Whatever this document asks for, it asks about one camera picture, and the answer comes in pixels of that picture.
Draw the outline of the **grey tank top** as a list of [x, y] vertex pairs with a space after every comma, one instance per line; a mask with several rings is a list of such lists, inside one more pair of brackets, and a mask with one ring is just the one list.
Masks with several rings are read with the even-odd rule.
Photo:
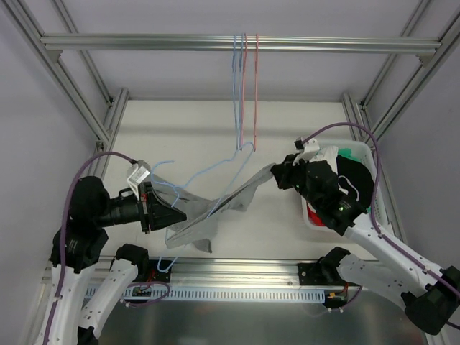
[[273, 178], [273, 163], [264, 166], [233, 193], [218, 199], [207, 199], [173, 185], [156, 174], [150, 175], [158, 196], [187, 216], [185, 221], [168, 226], [165, 238], [168, 249], [192, 244], [197, 250], [212, 253], [212, 240], [219, 230], [219, 220], [225, 211], [247, 211], [257, 188]]

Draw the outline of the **white tank top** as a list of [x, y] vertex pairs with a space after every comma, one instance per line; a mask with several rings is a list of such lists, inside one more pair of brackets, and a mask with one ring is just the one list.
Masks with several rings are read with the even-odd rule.
[[331, 167], [334, 173], [338, 172], [336, 158], [339, 154], [339, 148], [337, 146], [327, 146], [321, 148], [315, 155], [309, 160], [309, 162], [321, 162], [325, 161]]

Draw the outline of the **red tank top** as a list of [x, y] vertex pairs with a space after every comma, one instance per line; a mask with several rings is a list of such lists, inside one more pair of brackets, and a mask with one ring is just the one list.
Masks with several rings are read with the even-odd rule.
[[319, 217], [316, 214], [316, 212], [309, 205], [307, 205], [306, 209], [307, 209], [308, 220], [314, 226], [324, 226], [324, 223], [322, 222], [322, 220], [319, 219]]

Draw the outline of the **blue wire hanger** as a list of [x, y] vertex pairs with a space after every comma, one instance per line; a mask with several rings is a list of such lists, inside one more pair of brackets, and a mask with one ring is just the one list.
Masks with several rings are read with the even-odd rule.
[[235, 146], [239, 150], [239, 117], [236, 107], [236, 35], [233, 38], [232, 61], [231, 61], [231, 79], [232, 79], [232, 104], [234, 111], [234, 130], [235, 130]]
[[[236, 102], [237, 102], [237, 111], [239, 117], [239, 139], [241, 139], [240, 135], [240, 124], [241, 124], [241, 71], [242, 71], [242, 35], [240, 38], [240, 46], [239, 46], [239, 53], [236, 54]], [[242, 150], [242, 144], [239, 143], [239, 150]]]
[[174, 160], [163, 160], [155, 163], [150, 170], [149, 178], [153, 186], [166, 187], [174, 193], [175, 198], [172, 200], [171, 206], [178, 206], [180, 198], [184, 198], [187, 191], [209, 198], [211, 201], [216, 200], [211, 207], [211, 210], [214, 211], [251, 159], [254, 148], [253, 141], [240, 144], [229, 157], [195, 172], [183, 184], [161, 182], [159, 177], [155, 175], [163, 165], [173, 165]]

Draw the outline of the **black tank top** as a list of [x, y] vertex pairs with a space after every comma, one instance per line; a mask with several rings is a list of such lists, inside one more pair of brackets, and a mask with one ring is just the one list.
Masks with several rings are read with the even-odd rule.
[[369, 211], [374, 192], [371, 172], [362, 163], [341, 155], [336, 157], [336, 164], [340, 189]]

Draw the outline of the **pink wire hanger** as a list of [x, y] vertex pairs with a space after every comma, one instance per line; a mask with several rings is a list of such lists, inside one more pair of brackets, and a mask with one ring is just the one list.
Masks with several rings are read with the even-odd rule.
[[257, 120], [258, 120], [258, 68], [259, 68], [259, 35], [255, 35], [254, 48], [254, 126], [253, 126], [253, 152], [257, 151]]

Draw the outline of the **green shirt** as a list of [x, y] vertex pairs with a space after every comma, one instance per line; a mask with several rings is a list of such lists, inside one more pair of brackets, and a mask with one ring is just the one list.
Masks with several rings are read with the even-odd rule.
[[351, 149], [349, 148], [341, 148], [338, 150], [338, 155], [340, 155], [341, 157], [344, 157], [348, 160], [353, 160], [353, 161], [357, 161], [357, 162], [360, 162], [360, 158], [355, 156], [352, 152]]

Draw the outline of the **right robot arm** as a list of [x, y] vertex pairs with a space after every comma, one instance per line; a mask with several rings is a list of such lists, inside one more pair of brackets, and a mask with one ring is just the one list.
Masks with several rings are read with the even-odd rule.
[[319, 219], [338, 235], [366, 249], [379, 265], [363, 263], [345, 249], [322, 257], [321, 277], [329, 285], [347, 280], [404, 310], [421, 331], [437, 335], [459, 308], [459, 269], [422, 258], [391, 235], [374, 214], [340, 189], [339, 177], [325, 160], [295, 161], [288, 155], [271, 168], [279, 189], [294, 189]]

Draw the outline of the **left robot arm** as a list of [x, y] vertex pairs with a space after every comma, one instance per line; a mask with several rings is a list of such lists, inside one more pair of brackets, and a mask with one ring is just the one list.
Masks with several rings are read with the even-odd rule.
[[144, 232], [167, 228], [187, 219], [161, 198], [150, 182], [139, 195], [121, 190], [110, 198], [100, 178], [74, 182], [64, 224], [53, 239], [50, 261], [52, 290], [36, 344], [97, 344], [122, 293], [134, 281], [146, 282], [147, 249], [124, 244], [117, 249], [109, 273], [88, 303], [83, 300], [109, 236], [106, 227], [138, 222]]

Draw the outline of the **black left arm base bracket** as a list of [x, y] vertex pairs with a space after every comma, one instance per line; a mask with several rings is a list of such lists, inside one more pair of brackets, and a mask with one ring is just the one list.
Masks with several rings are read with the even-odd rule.
[[150, 259], [148, 250], [133, 244], [124, 244], [116, 251], [111, 266], [115, 261], [123, 260], [128, 267], [137, 268], [137, 276], [133, 282], [170, 282], [170, 270], [164, 270], [171, 261], [166, 261], [165, 266], [158, 259]]

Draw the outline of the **black right arm base bracket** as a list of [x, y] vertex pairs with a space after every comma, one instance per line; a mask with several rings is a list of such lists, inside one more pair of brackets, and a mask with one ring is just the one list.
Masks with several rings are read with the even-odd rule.
[[300, 286], [345, 286], [338, 267], [340, 261], [350, 254], [347, 249], [335, 247], [313, 263], [297, 263]]

